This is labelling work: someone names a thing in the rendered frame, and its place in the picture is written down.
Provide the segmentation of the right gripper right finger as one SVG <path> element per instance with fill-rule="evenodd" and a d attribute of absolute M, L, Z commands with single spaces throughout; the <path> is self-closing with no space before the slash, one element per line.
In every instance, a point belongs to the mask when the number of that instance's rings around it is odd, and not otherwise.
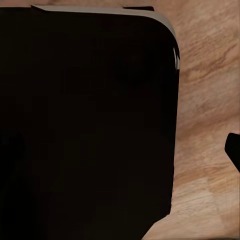
<path fill-rule="evenodd" d="M 224 150 L 240 172 L 240 134 L 229 133 Z"/>

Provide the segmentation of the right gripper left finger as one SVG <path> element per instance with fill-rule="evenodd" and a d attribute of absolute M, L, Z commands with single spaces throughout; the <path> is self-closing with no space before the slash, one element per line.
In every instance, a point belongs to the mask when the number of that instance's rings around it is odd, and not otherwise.
<path fill-rule="evenodd" d="M 21 133 L 0 138 L 0 192 L 26 151 Z"/>

